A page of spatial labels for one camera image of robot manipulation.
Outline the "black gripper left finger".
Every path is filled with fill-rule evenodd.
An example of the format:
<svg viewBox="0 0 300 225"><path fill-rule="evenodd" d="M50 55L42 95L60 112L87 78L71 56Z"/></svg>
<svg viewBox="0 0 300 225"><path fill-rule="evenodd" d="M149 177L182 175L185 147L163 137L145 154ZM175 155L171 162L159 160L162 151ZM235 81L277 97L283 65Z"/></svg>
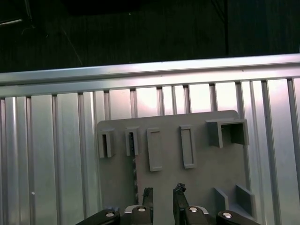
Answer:
<svg viewBox="0 0 300 225"><path fill-rule="evenodd" d="M116 210L102 210L81 221L81 225L152 225L153 224L153 188L143 192L141 205L131 205L120 214Z"/></svg>

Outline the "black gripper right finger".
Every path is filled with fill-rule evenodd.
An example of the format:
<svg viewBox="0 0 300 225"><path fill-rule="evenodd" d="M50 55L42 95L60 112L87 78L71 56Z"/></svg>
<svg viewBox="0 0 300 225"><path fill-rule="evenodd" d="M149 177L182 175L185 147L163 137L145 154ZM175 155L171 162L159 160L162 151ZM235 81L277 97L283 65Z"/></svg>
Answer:
<svg viewBox="0 0 300 225"><path fill-rule="evenodd" d="M173 190L173 216L177 225L257 225L253 221L237 212L221 210L212 216L200 206L189 205L185 197L186 187L178 183Z"/></svg>

